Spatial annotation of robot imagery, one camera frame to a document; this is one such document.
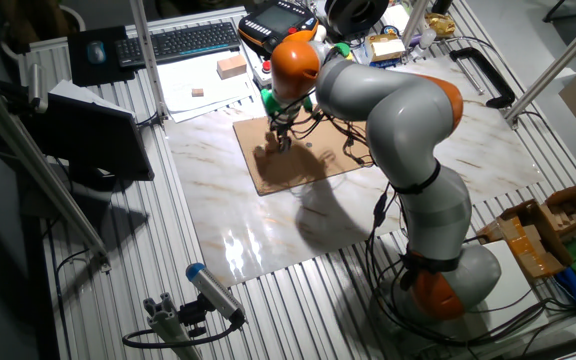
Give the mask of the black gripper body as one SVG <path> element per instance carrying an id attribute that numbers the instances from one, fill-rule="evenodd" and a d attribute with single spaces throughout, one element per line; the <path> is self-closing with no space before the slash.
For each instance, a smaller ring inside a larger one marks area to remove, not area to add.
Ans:
<path id="1" fill-rule="evenodd" d="M 270 117 L 270 130 L 274 131 L 277 136 L 286 136 L 291 130 L 294 120 L 281 116 Z"/>

